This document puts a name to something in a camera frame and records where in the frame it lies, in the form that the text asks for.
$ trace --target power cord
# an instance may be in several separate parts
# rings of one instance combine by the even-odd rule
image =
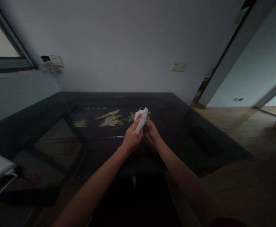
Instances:
[[[16,179],[16,177],[18,176],[16,173],[14,173],[14,170],[9,170],[5,173],[5,175],[13,175],[13,179],[11,179],[1,190],[0,190],[0,194],[3,192],[4,189],[6,189],[6,187],[13,181]]]

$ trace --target hand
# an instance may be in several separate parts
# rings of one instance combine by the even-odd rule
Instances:
[[[142,114],[139,114],[139,116],[136,118],[136,120],[133,122],[133,124],[125,132],[125,136],[124,136],[123,143],[122,143],[121,147],[126,152],[131,153],[141,143],[141,140],[143,138],[143,130],[140,129],[139,135],[137,135],[135,133],[135,129],[137,128],[141,117],[142,117]]]
[[[146,138],[154,147],[156,147],[158,142],[161,140],[161,136],[159,135],[154,123],[151,120],[147,120],[143,128]]]

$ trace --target finger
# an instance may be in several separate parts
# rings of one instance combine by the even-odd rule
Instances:
[[[140,131],[139,131],[139,135],[138,135],[138,143],[139,143],[139,144],[141,143],[142,138],[143,138],[143,130],[142,130],[142,129],[140,129]]]

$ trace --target window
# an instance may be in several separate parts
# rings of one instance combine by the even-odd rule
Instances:
[[[0,10],[0,72],[37,69]]]

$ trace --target forearm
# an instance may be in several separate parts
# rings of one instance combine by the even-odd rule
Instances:
[[[162,139],[156,142],[156,149],[178,187],[185,194],[186,200],[201,224],[207,226],[215,218],[222,217],[222,211],[218,208],[202,181],[175,155]]]
[[[53,226],[84,226],[128,156],[129,152],[119,147],[81,187]]]

